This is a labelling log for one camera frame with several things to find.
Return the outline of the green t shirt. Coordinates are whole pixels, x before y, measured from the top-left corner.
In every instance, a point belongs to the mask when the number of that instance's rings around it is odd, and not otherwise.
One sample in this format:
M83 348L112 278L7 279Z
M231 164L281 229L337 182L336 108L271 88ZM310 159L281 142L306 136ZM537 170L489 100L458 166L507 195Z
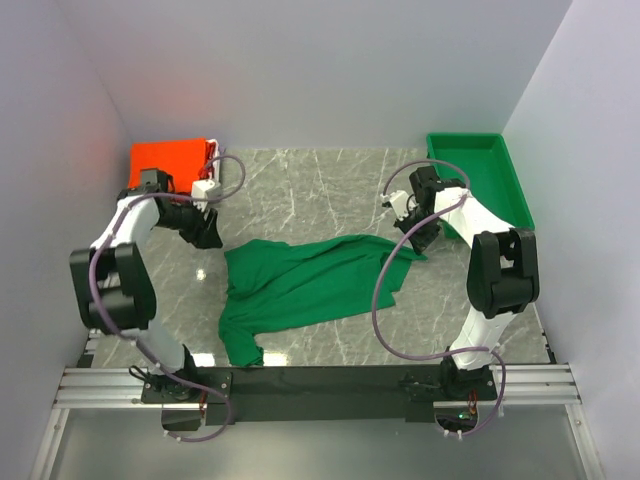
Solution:
M261 365L260 334L370 311L394 247L378 236L345 235L301 245L254 239L227 251L227 300L218 335L230 364Z

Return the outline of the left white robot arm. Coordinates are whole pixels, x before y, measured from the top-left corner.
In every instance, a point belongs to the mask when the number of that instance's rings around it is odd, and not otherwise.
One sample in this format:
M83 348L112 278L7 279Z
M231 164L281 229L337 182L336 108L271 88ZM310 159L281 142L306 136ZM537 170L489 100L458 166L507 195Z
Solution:
M146 169L139 184L119 193L116 212L100 237L70 255L83 324L132 343L149 369L132 367L130 374L179 402L197 395L200 378L188 348L156 319L157 297L140 248L156 227L176 231L197 249L221 248L212 204L219 190L214 177L206 175L189 192L180 192L172 175Z

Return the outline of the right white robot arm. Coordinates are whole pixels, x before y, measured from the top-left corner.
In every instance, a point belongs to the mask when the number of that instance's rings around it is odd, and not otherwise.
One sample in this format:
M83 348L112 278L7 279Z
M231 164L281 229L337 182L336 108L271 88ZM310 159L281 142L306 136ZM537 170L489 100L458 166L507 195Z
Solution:
M412 192L384 196L396 216L394 226L411 232L409 242L423 252L451 227L470 248L466 292L470 310L440 363L439 387L460 399L487 386L492 351L506 327L539 296L536 237L500 219L477 200L460 179L442 179L432 166L409 177Z

